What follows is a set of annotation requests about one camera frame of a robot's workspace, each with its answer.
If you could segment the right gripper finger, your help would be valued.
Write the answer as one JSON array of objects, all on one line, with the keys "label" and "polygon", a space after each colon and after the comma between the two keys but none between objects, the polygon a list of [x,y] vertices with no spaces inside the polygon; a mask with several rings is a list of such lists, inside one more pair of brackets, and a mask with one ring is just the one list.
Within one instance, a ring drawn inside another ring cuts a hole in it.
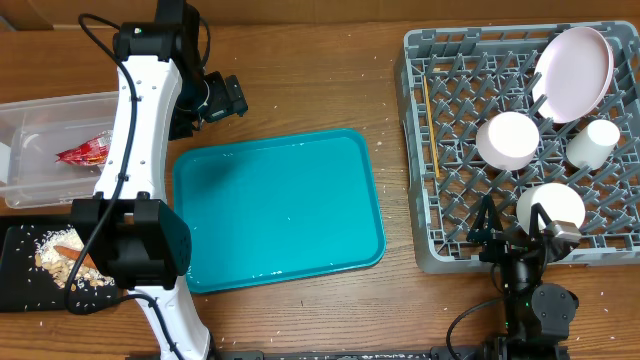
[{"label": "right gripper finger", "polygon": [[538,238],[552,222],[544,207],[540,203],[531,206],[529,217],[529,236]]},{"label": "right gripper finger", "polygon": [[503,227],[499,218],[499,212],[493,198],[485,195],[480,201],[479,211],[472,225],[473,239],[490,239],[498,232],[502,232]]}]

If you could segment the pale green bowl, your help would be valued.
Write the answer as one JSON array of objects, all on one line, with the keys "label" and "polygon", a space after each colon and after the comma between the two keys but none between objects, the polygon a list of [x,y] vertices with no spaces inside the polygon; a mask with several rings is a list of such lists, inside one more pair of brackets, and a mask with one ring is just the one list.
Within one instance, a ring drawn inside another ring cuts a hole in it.
[{"label": "pale green bowl", "polygon": [[526,190],[516,204],[516,217],[522,229],[529,233],[531,207],[539,203],[552,221],[571,222],[580,228],[586,209],[579,194],[567,185],[547,183]]}]

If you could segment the small white plate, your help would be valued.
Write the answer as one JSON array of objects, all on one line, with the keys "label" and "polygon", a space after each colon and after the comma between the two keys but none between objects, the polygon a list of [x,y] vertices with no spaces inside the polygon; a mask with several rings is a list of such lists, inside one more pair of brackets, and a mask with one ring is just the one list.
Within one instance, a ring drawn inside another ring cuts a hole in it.
[{"label": "small white plate", "polygon": [[540,133],[536,124],[518,112],[504,112],[480,126],[476,148],[491,167],[515,171],[528,165],[537,150]]}]

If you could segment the white upturned cup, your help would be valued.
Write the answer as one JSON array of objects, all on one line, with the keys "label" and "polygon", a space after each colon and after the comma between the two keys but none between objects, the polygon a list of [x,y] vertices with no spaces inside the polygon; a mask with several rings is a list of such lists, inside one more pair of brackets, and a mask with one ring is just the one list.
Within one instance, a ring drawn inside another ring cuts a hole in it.
[{"label": "white upturned cup", "polygon": [[619,139],[620,130],[612,121],[594,120],[567,144],[567,160],[577,168],[599,169]]}]

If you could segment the wooden chopstick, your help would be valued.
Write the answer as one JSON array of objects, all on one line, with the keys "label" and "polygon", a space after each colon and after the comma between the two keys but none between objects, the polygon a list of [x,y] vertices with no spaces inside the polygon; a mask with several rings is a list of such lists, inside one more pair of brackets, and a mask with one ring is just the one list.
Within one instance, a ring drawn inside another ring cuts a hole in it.
[{"label": "wooden chopstick", "polygon": [[422,80],[423,80],[424,95],[425,95],[427,122],[429,126],[429,138],[430,138],[430,146],[431,146],[432,164],[433,164],[435,177],[436,179],[438,179],[440,177],[439,162],[438,162],[438,148],[437,148],[436,137],[434,133],[435,127],[434,127],[434,122],[432,117],[431,98],[429,94],[429,85],[428,85],[428,78],[426,76],[426,73],[422,76]]}]

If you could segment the red snack wrapper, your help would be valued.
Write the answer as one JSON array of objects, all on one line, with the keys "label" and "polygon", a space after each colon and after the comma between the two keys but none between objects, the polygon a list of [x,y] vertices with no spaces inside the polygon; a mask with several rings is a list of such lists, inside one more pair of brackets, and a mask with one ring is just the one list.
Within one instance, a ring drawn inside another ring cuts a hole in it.
[{"label": "red snack wrapper", "polygon": [[112,131],[106,130],[75,148],[57,154],[57,162],[76,166],[98,166],[106,163]]}]

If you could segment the large white plate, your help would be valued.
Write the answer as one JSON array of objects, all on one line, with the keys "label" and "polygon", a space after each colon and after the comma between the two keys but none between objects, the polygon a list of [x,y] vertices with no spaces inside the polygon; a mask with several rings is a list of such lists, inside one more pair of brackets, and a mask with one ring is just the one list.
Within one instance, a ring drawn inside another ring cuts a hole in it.
[{"label": "large white plate", "polygon": [[532,90],[542,104],[538,113],[555,123],[568,123],[591,112],[604,98],[613,77],[613,52],[599,31],[568,29],[542,52]]}]

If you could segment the orange carrot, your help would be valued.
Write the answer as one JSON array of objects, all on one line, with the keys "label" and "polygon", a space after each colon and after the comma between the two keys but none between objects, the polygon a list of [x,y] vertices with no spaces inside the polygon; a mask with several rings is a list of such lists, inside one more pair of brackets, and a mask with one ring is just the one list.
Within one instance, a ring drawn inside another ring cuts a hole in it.
[{"label": "orange carrot", "polygon": [[[81,255],[81,251],[80,250],[75,250],[72,248],[68,248],[62,245],[55,245],[54,246],[54,250],[61,256],[69,259],[70,261],[73,262],[77,262],[78,259],[80,258]],[[83,260],[82,260],[82,265],[84,267],[90,268],[90,269],[94,269],[96,270],[97,267],[95,265],[95,263],[93,262],[93,260],[91,259],[91,257],[89,255],[86,255]]]}]

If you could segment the rice and peanut scraps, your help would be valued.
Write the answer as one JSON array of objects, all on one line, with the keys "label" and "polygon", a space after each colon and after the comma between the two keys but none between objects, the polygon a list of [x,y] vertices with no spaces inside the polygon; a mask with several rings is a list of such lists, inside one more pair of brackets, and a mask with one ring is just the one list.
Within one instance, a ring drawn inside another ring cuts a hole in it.
[{"label": "rice and peanut scraps", "polygon": [[[34,255],[34,269],[44,270],[53,279],[54,284],[63,289],[76,262],[59,255],[55,245],[82,251],[84,244],[77,232],[67,227],[63,230],[46,231],[40,239],[36,240]],[[114,285],[111,277],[102,275],[97,269],[90,269],[80,265],[71,285],[71,290],[98,288]]]}]

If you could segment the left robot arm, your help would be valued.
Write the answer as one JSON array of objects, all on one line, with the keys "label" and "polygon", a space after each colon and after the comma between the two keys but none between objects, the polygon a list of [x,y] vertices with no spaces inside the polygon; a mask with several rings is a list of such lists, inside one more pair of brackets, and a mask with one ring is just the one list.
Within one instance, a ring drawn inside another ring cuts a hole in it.
[{"label": "left robot arm", "polygon": [[184,0],[159,2],[150,22],[116,26],[105,49],[119,81],[110,149],[93,195],[71,208],[80,259],[139,304],[163,359],[217,357],[186,283],[190,230],[165,189],[170,141],[248,109],[235,76],[206,71],[209,53],[198,40],[208,31]]}]

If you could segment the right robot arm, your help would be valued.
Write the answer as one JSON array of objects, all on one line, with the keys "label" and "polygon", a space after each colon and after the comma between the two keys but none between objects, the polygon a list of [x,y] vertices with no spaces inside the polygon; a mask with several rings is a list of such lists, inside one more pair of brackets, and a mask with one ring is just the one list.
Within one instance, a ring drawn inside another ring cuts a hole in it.
[{"label": "right robot arm", "polygon": [[553,220],[540,203],[530,208],[529,233],[518,237],[504,231],[491,196],[477,202],[477,216],[467,240],[481,247],[479,260],[500,272],[493,284],[504,305],[504,334],[493,335],[476,351],[477,359],[567,359],[560,343],[569,337],[578,297],[566,288],[543,281],[549,264],[567,257],[582,234],[571,222]]}]

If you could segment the grey dishwasher rack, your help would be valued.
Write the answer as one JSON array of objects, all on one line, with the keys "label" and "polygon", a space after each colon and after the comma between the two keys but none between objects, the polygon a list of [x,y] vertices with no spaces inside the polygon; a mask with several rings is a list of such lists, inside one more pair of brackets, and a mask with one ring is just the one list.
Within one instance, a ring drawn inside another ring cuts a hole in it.
[{"label": "grey dishwasher rack", "polygon": [[[613,52],[613,77],[587,115],[555,123],[538,113],[532,90],[548,44],[575,27],[594,28]],[[431,98],[440,177],[432,164],[422,76]],[[480,247],[467,241],[477,202],[490,195],[503,229],[518,237],[516,204],[528,189],[561,183],[575,190],[586,216],[568,265],[639,261],[639,33],[624,21],[417,29],[407,32],[396,67],[397,106],[409,162],[409,205],[415,258],[427,273],[478,272]],[[508,171],[488,165],[476,148],[478,129],[504,112],[528,116],[540,142],[532,161]],[[596,170],[577,168],[567,144],[590,122],[612,121],[620,139]]]}]

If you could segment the black waste tray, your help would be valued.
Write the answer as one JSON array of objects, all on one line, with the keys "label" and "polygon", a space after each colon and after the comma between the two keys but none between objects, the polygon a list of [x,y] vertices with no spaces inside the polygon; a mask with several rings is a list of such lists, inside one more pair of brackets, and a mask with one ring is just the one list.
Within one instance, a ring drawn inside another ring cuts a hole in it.
[{"label": "black waste tray", "polygon": [[65,287],[78,309],[93,309],[118,297],[117,286],[71,290],[71,270],[63,289],[44,270],[34,269],[36,240],[49,230],[72,227],[65,215],[6,216],[1,219],[1,310],[3,312],[63,310]]}]

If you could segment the teal plastic tray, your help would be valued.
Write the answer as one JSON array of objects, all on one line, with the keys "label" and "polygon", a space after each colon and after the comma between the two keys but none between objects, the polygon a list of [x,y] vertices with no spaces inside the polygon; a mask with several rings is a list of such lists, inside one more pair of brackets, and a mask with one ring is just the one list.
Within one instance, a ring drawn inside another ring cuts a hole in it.
[{"label": "teal plastic tray", "polygon": [[386,249],[366,141],[334,129],[190,150],[173,171],[186,281],[213,293],[377,264]]}]

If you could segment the clear plastic bin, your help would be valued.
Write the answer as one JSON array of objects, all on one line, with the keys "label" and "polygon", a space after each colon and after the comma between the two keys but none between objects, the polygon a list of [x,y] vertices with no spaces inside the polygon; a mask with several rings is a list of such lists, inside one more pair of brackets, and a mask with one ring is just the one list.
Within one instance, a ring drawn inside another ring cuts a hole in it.
[{"label": "clear plastic bin", "polygon": [[[164,168],[169,121],[176,92],[161,87],[138,88],[137,128],[129,159],[129,180],[120,193],[134,199],[140,192],[166,198]],[[91,93],[6,103],[1,106],[1,197],[14,209],[46,207],[90,198],[96,190],[107,195],[118,180],[128,135],[126,94]],[[118,153],[106,166],[76,166],[57,162],[57,154],[116,129]]]}]

